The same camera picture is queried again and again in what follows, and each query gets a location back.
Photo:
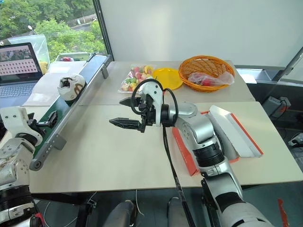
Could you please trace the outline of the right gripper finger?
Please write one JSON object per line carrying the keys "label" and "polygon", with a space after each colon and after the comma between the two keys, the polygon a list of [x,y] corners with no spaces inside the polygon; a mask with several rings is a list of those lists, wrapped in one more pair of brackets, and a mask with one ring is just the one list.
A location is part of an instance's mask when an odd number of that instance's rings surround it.
{"label": "right gripper finger", "polygon": [[130,129],[130,130],[137,130],[140,132],[145,132],[145,127],[138,121],[138,120],[131,120],[129,118],[121,118],[117,117],[114,119],[110,119],[109,122],[114,126],[123,128],[123,129]]}
{"label": "right gripper finger", "polygon": [[136,96],[135,98],[126,97],[126,98],[119,101],[119,103],[121,105],[125,105],[125,106],[128,106],[128,107],[131,107],[132,105],[133,105],[133,107],[138,107],[140,102],[141,102],[141,98],[138,97],[138,96]]}

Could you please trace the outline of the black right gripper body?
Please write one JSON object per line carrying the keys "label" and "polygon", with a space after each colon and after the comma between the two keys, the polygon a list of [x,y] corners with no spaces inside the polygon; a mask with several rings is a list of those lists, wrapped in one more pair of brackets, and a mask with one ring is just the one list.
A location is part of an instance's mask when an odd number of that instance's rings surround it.
{"label": "black right gripper body", "polygon": [[156,110],[153,105],[152,97],[150,95],[146,95],[145,98],[141,98],[138,107],[142,112],[142,122],[139,131],[144,133],[146,126],[152,126],[156,122]]}

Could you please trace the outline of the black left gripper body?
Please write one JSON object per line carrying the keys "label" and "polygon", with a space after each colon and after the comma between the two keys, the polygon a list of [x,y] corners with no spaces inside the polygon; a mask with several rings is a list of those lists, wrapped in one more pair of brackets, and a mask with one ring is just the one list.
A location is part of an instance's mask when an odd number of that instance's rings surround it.
{"label": "black left gripper body", "polygon": [[42,136],[42,138],[44,138],[46,134],[45,127],[41,127],[41,128],[37,127],[38,121],[34,119],[34,113],[30,113],[27,116],[28,116],[28,121],[27,121],[28,126],[35,132],[39,133]]}

